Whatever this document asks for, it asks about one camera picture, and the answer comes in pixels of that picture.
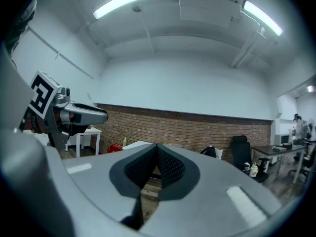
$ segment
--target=wooden floor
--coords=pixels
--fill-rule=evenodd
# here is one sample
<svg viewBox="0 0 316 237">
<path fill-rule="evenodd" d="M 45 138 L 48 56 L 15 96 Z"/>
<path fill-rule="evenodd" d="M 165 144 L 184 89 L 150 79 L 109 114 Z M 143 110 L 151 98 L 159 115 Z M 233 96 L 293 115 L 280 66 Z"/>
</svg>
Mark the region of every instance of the wooden floor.
<svg viewBox="0 0 316 237">
<path fill-rule="evenodd" d="M 61 158 L 74 158 L 76 157 L 76 152 L 73 149 L 66 151 L 59 151 Z M 80 150 L 80 156 L 92 156 L 95 152 L 90 149 Z M 284 157 L 283 163 L 280 169 L 280 173 L 277 175 L 277 165 L 278 162 L 269 166 L 268 168 L 268 179 L 263 183 L 281 202 L 285 205 L 292 201 L 294 198 L 302 194 L 304 185 L 306 182 L 306 177 L 302 174 L 296 184 L 292 184 L 294 174 L 288 174 L 289 170 L 296 169 L 296 165 L 292 161 L 293 156 L 289 155 Z M 156 178 L 150 178 L 147 184 L 141 191 L 141 202 L 143 209 L 144 221 L 147 221 L 150 216 L 154 213 L 158 206 L 158 193 L 161 190 L 161 181 Z"/>
</svg>

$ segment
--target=white bottle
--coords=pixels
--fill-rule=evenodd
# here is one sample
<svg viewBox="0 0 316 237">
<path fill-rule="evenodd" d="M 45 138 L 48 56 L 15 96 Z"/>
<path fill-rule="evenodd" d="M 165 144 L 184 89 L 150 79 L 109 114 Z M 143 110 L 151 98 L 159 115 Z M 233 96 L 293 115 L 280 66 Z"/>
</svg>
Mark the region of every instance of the white bottle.
<svg viewBox="0 0 316 237">
<path fill-rule="evenodd" d="M 250 177 L 256 177 L 258 171 L 259 171 L 258 166 L 256 165 L 256 163 L 254 163 L 254 164 L 251 166 L 251 170 L 250 170 L 249 176 L 250 176 Z"/>
</svg>

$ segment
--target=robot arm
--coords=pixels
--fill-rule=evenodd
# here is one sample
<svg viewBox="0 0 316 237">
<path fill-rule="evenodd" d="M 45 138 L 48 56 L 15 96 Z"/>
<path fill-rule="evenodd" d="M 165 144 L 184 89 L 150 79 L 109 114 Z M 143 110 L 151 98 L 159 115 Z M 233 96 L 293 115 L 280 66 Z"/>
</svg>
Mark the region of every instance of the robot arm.
<svg viewBox="0 0 316 237">
<path fill-rule="evenodd" d="M 56 149 L 64 149 L 70 136 L 84 132 L 91 124 L 108 120 L 106 111 L 71 101 L 70 89 L 43 71 L 37 71 L 31 88 L 34 92 L 29 108 L 38 115 L 47 130 L 49 142 Z M 55 113 L 60 113 L 56 121 Z"/>
</svg>

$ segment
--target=brick wall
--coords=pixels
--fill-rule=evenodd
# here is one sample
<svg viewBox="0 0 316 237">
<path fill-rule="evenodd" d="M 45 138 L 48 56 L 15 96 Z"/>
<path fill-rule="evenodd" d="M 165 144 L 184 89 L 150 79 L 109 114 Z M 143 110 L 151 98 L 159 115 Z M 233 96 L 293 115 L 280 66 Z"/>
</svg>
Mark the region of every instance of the brick wall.
<svg viewBox="0 0 316 237">
<path fill-rule="evenodd" d="M 267 120 L 225 118 L 217 116 L 155 111 L 140 108 L 98 105 L 106 110 L 109 120 L 94 127 L 102 130 L 100 153 L 113 143 L 142 140 L 169 143 L 200 152 L 208 145 L 223 149 L 222 159 L 232 162 L 230 142 L 233 135 L 246 135 L 252 146 L 270 144 L 271 122 Z M 95 147 L 92 136 L 91 146 Z"/>
</svg>

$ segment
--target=desk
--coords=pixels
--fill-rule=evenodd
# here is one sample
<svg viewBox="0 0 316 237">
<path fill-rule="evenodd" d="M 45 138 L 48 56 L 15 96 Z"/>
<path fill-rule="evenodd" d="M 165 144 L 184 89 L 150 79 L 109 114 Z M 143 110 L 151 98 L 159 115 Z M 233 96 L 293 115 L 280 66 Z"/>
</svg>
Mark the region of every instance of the desk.
<svg viewBox="0 0 316 237">
<path fill-rule="evenodd" d="M 76 157 L 80 157 L 80 137 L 81 135 L 97 135 L 97 141 L 95 145 L 95 155 L 97 156 L 99 154 L 99 145 L 100 145 L 100 137 L 101 137 L 101 130 L 92 127 L 91 129 L 86 129 L 83 133 L 77 133 L 76 134 Z"/>
<path fill-rule="evenodd" d="M 136 141 L 136 142 L 134 142 L 132 144 L 129 144 L 129 145 L 123 147 L 123 150 L 130 149 L 130 148 L 136 148 L 136 147 L 139 147 L 139 146 L 142 146 L 142 145 L 146 145 L 146 144 L 151 144 L 151 143 L 139 140 L 139 141 Z"/>
<path fill-rule="evenodd" d="M 293 179 L 293 184 L 296 183 L 297 177 L 300 173 L 300 169 L 301 169 L 301 165 L 302 165 L 302 161 L 303 161 L 303 157 L 304 157 L 304 146 L 301 145 L 292 145 L 292 149 L 287 149 L 283 152 L 277 152 L 274 151 L 272 149 L 273 146 L 258 146 L 258 147 L 252 147 L 252 155 L 251 158 L 253 157 L 254 152 L 258 152 L 259 154 L 264 155 L 267 158 L 273 158 L 273 157 L 281 157 L 278 168 L 277 168 L 277 174 L 280 171 L 281 165 L 282 165 L 282 160 L 283 160 L 283 156 L 287 155 L 287 154 L 293 154 L 293 153 L 298 153 L 301 152 L 300 155 L 300 160 L 298 162 L 297 165 L 297 171 L 295 173 L 294 179 Z M 265 165 L 265 170 L 264 172 L 267 172 L 269 167 L 269 161 L 267 161 L 266 165 Z"/>
</svg>

